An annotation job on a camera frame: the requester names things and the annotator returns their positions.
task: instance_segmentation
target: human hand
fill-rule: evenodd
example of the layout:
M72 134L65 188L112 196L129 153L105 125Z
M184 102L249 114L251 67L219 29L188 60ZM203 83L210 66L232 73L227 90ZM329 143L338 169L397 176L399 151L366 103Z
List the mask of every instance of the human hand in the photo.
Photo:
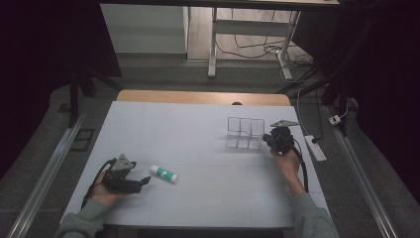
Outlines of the human hand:
M111 207L114 203L122 198L127 196L126 193L115 193L108 190L103 184L102 179L104 178L105 172L102 172L99 175L98 180L96 181L95 187L92 190L91 198L102 203L107 207Z
M304 193L305 188L297 175L300 167L297 155L292 150L287 152L285 155L280 155L278 151L273 149L271 149L270 152L275 158L278 168L283 172L292 194L297 196Z

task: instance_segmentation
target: electrical outlet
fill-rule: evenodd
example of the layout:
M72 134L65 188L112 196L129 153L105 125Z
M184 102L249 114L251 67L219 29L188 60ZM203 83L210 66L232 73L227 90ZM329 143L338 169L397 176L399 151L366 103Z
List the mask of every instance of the electrical outlet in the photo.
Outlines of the electrical outlet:
M326 161L327 158L325 157L324 153L321 150L321 147L319 147L318 143L313 143L312 140L314 139L313 136L305 136L306 144L309 147L309 150L311 151L312 155L314 156L315 160L317 162L323 162Z

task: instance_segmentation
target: gray sleeve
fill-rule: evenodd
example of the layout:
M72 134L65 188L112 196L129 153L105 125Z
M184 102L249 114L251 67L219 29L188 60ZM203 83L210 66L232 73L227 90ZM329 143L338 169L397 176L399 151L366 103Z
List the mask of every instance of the gray sleeve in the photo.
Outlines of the gray sleeve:
M55 238L95 237L95 233L103 229L103 220L108 207L89 199L77 214L68 213L61 221Z
M294 230L297 237L339 237L336 226L324 208L315 205L309 193L294 198Z

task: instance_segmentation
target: metal frame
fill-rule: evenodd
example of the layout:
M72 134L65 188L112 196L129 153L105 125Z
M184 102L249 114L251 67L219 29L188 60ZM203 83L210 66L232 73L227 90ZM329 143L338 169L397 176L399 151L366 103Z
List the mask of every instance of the metal frame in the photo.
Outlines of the metal frame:
M55 151L52 154L52 157L49 160L49 163L47 164L46 168L41 174L40 179L32 190L31 195L19 213L19 216L13 224L12 229L9 231L9 234L7 235L8 238L25 237L28 233L28 230L34 221L35 216L37 215L37 212L44 201L44 198L46 197L51 185L53 184L53 180L55 179L61 164L64 161L65 155L67 154L68 149L74 140L74 137L76 136L81 124L86 117L90 104L91 99L87 99L87 105L80 114L80 117L74 123L73 127L67 128L62 135L61 140L59 141Z
M324 106L323 108L324 113L328 118L333 116L327 106ZM359 162L359 159L356 156L356 153L349 139L344 137L341 134L340 129L337 127L334 127L333 130L337 141L339 142L340 147L342 148L344 155L349 163L349 167L352 170L353 175L359 184L359 187L361 188L362 194L365 197L365 201L371 209L373 217L377 223L377 227L382 233L382 236L386 238L398 237L395 228L393 227L392 222L383 207L382 202L374 191L363 166Z
M211 46L208 77L216 77L216 35L245 35L245 36L270 36L270 37L284 37L284 43L281 51L277 54L281 65L281 71L285 79L292 79L285 55L287 53L288 45L294 33L298 13L293 14L290 23L273 23L273 22L252 22L252 21L238 21L238 20L217 20L217 8L212 9L212 32L211 32Z

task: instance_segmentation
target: table leg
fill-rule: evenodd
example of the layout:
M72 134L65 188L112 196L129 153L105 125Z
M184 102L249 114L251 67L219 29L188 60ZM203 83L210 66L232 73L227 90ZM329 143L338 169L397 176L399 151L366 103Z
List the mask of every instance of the table leg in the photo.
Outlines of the table leg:
M287 48L290 44L291 37L294 33L294 28L296 27L297 19L299 18L300 12L292 12L291 13L291 19L289 22L289 27L286 33L286 36L284 38L283 46L281 47L281 51L277 53L278 61L280 62L281 71L284 75L285 80L291 80L293 77L291 76L290 69L287 66L287 61L285 60L285 56L287 54Z
M211 46L210 46L210 59L209 71L207 73L209 78L216 76L216 28L217 28L217 8L212 9L213 21L211 31Z

